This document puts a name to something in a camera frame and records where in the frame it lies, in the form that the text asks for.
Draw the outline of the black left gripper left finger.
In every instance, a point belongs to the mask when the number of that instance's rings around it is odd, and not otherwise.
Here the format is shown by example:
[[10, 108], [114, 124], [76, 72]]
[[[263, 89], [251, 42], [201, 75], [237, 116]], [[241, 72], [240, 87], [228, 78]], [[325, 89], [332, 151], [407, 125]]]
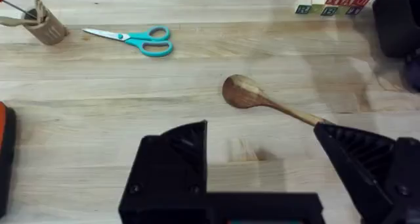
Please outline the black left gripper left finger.
[[188, 123], [139, 144], [118, 207], [122, 223], [206, 223], [194, 202], [207, 191], [207, 121]]

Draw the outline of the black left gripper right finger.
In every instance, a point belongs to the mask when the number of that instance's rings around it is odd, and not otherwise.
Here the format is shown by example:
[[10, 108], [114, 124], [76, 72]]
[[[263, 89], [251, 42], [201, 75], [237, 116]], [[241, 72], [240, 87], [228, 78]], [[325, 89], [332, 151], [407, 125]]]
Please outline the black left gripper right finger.
[[317, 123], [320, 142], [366, 224], [419, 222], [419, 141]]

